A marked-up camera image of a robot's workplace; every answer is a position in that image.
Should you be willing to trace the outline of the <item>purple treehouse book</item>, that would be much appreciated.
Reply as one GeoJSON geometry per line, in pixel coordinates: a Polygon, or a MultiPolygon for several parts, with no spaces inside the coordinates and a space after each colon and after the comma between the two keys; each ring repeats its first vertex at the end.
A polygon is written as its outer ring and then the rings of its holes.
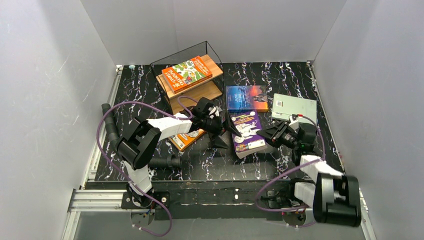
{"type": "Polygon", "coordinates": [[[232,135],[235,155],[239,159],[268,148],[265,139],[257,134],[262,130],[257,111],[251,110],[234,114],[231,116],[231,120],[241,134],[241,136],[232,135]]]}

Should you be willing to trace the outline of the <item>orange small treehouse book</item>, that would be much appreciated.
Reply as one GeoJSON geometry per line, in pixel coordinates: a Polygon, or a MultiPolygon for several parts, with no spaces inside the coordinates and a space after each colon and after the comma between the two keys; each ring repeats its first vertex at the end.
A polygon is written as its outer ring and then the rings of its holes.
{"type": "Polygon", "coordinates": [[[183,152],[186,148],[200,139],[206,132],[203,129],[198,129],[189,133],[179,133],[171,136],[168,139],[177,148],[179,152],[183,152]]]}

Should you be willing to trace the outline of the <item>orange green treehouse book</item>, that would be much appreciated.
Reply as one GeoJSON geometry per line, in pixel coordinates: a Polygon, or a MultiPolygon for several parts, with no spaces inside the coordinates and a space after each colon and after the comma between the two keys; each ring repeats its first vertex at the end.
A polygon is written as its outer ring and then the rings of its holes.
{"type": "Polygon", "coordinates": [[[200,56],[165,68],[161,73],[174,94],[198,85],[213,76],[200,56]]]}

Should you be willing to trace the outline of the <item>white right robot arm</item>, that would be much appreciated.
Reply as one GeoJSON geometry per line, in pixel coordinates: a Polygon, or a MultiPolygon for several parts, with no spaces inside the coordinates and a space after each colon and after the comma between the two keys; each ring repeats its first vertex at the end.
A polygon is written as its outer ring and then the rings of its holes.
{"type": "Polygon", "coordinates": [[[331,167],[326,152],[315,152],[315,141],[324,141],[321,129],[311,118],[292,114],[288,121],[259,130],[257,134],[274,148],[285,146],[292,150],[295,167],[267,182],[255,195],[256,207],[266,212],[295,212],[301,207],[265,208],[259,198],[267,187],[285,176],[302,171],[310,180],[292,184],[292,196],[312,209],[315,222],[348,227],[359,227],[362,222],[359,180],[331,167]]]}

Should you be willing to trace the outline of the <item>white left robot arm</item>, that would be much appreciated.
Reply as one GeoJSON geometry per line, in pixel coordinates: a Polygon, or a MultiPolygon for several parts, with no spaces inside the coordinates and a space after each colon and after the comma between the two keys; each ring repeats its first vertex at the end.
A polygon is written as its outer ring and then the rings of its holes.
{"type": "Polygon", "coordinates": [[[203,130],[208,133],[212,148],[227,149],[220,137],[223,133],[241,136],[229,113],[206,97],[195,100],[194,106],[184,107],[179,113],[164,115],[157,119],[138,116],[121,133],[118,133],[112,113],[104,120],[112,149],[125,162],[130,178],[129,192],[133,195],[144,197],[152,189],[148,164],[159,141],[203,130]]]}

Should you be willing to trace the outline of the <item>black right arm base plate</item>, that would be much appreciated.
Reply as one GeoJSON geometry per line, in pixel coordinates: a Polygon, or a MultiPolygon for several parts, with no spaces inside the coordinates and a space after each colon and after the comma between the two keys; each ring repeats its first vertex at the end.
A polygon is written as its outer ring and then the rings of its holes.
{"type": "Polygon", "coordinates": [[[280,210],[282,216],[297,215],[300,219],[305,219],[306,211],[311,210],[309,205],[282,190],[266,191],[258,198],[257,203],[265,212],[276,213],[280,210]]]}

